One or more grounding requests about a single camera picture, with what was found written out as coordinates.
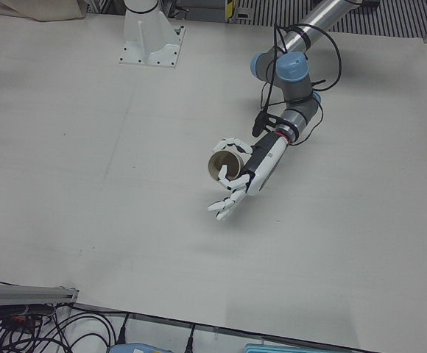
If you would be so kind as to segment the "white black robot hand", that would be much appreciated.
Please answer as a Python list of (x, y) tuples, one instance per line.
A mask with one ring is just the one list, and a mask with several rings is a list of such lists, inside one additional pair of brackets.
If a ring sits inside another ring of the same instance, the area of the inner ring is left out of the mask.
[(270, 132), (251, 146), (238, 138), (220, 140), (208, 161), (211, 177), (230, 191), (230, 195), (208, 206), (216, 219), (226, 219), (247, 196), (259, 194), (280, 159), (288, 140)]

